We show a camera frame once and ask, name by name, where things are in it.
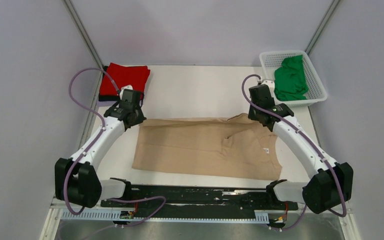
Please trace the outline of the beige t shirt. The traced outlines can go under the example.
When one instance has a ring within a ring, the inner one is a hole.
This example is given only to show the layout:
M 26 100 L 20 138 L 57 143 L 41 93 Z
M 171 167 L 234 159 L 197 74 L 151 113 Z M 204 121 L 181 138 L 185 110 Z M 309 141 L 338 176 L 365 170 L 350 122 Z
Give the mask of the beige t shirt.
M 246 113 L 230 118 L 148 119 L 139 126 L 137 170 L 274 181 L 277 136 Z

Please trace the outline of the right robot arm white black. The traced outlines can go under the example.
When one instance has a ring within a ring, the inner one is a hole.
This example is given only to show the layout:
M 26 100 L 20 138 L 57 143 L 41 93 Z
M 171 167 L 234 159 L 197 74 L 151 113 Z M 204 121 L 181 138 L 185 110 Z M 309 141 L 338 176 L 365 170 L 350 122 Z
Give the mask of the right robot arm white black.
M 313 213 L 333 212 L 341 206 L 346 215 L 346 201 L 351 198 L 353 168 L 338 163 L 308 136 L 294 112 L 284 103 L 275 104 L 270 88 L 259 84 L 245 94 L 249 102 L 249 118 L 257 121 L 281 139 L 304 167 L 309 181 L 276 180 L 268 185 L 266 204 L 278 209 L 286 201 L 305 204 Z

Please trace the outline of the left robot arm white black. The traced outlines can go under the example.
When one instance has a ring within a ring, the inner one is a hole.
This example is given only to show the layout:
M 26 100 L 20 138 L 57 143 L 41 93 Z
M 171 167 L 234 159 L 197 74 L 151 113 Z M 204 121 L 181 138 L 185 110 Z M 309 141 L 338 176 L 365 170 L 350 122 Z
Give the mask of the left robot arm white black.
M 126 86 L 121 97 L 102 115 L 102 122 L 87 142 L 69 158 L 54 166 L 55 197 L 69 204 L 92 208 L 101 200 L 114 199 L 120 206 L 133 201 L 131 183 L 119 178 L 100 180 L 97 168 L 104 156 L 129 128 L 146 120 L 142 112 L 144 93 Z

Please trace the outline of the folded black t shirt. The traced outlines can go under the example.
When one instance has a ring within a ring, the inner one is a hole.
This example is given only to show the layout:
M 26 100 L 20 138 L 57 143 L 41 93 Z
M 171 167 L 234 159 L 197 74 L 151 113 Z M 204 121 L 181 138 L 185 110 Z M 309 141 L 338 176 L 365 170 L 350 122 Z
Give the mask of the folded black t shirt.
M 126 98 L 126 97 L 120 98 L 119 95 L 99 95 L 98 101 L 99 102 L 120 101 L 120 102 L 129 102 L 129 103 L 138 103 L 140 101 L 143 101 L 144 97 L 145 95 L 143 93 L 138 97 L 131 97 L 131 98 Z

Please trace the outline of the green t shirt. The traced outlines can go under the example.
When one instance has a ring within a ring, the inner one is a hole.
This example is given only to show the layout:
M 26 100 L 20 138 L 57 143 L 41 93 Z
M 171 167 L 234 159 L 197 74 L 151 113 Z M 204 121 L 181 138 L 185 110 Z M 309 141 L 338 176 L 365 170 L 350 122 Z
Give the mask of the green t shirt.
M 309 88 L 306 81 L 303 56 L 285 58 L 274 71 L 274 94 L 282 102 L 303 101 Z

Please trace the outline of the folded red t shirt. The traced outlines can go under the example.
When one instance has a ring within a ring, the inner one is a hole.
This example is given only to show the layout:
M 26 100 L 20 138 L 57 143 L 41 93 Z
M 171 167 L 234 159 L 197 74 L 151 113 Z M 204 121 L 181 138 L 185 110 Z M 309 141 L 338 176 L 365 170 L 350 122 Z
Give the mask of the folded red t shirt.
M 105 66 L 103 69 L 111 76 L 120 89 L 126 85 L 132 85 L 134 90 L 143 93 L 151 74 L 151 70 L 147 66 L 122 66 L 110 63 L 109 66 Z M 104 75 L 101 82 L 99 95 L 118 95 L 111 80 L 106 75 Z

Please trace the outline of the white plastic basket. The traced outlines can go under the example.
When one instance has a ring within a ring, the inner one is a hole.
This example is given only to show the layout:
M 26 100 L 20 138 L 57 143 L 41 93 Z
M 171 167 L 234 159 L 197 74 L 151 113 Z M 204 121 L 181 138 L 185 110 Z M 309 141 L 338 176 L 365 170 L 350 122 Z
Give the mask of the white plastic basket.
M 308 92 L 305 94 L 306 100 L 285 101 L 290 108 L 307 107 L 314 103 L 325 101 L 328 97 L 317 71 L 314 68 L 309 56 L 302 50 L 278 50 L 265 51 L 259 54 L 259 60 L 262 67 L 263 79 L 275 81 L 275 70 L 281 66 L 285 58 L 303 56 L 303 67 L 305 79 L 308 85 Z

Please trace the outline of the right aluminium frame post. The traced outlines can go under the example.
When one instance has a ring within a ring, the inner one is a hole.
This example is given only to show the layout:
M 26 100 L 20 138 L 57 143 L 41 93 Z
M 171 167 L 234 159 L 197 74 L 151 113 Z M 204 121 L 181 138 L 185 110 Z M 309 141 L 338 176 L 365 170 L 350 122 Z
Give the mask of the right aluminium frame post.
M 308 44 L 304 50 L 307 53 L 307 55 L 310 55 L 311 52 L 313 51 L 314 47 L 317 45 L 320 37 L 322 36 L 324 30 L 328 26 L 331 18 L 333 17 L 333 15 L 337 11 L 337 8 L 339 7 L 339 5 L 341 3 L 342 3 L 342 0 L 331 0 L 330 1 L 330 4 L 329 4 L 326 12 L 324 13 L 323 17 L 321 18 L 319 24 L 317 25 L 317 27 L 316 27 L 313 35 L 312 35 L 312 37 L 310 38 L 310 41 L 308 42 Z

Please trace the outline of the aluminium frame post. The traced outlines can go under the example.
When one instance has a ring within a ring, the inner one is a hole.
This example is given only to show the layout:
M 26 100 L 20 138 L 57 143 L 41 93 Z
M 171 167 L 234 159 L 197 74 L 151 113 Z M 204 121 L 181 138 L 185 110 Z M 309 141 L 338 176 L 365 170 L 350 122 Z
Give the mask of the aluminium frame post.
M 331 18 L 333 17 L 333 15 L 337 11 L 337 8 L 339 7 L 339 5 L 341 3 L 342 3 L 342 0 L 331 0 L 330 1 L 330 4 L 329 4 L 326 12 L 324 13 L 323 17 L 321 18 L 319 24 L 317 25 L 317 27 L 316 27 L 313 35 L 312 35 L 312 37 L 310 38 L 310 41 L 308 42 L 308 44 L 304 50 L 307 53 L 307 55 L 310 55 L 311 52 L 313 51 L 314 47 L 317 45 L 320 37 L 322 36 L 324 30 L 328 26 Z
M 98 54 L 82 20 L 80 15 L 78 14 L 75 5 L 72 0 L 62 0 L 62 3 L 65 5 L 65 8 L 71 17 L 74 25 L 76 26 L 77 31 L 79 32 L 86 48 L 88 49 L 90 55 L 92 56 L 93 61 L 99 68 L 103 68 L 104 64 L 101 57 Z

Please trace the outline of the left aluminium frame post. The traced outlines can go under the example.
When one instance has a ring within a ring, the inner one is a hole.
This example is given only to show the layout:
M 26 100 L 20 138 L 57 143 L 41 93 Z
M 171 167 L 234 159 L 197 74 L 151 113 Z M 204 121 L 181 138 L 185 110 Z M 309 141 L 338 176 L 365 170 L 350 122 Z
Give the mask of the left aluminium frame post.
M 62 3 L 65 5 L 65 8 L 71 17 L 74 25 L 76 26 L 77 31 L 79 32 L 86 48 L 88 49 L 90 55 L 92 56 L 93 61 L 99 68 L 103 68 L 104 64 L 101 57 L 98 54 L 82 20 L 80 15 L 78 14 L 75 5 L 72 0 L 62 0 Z

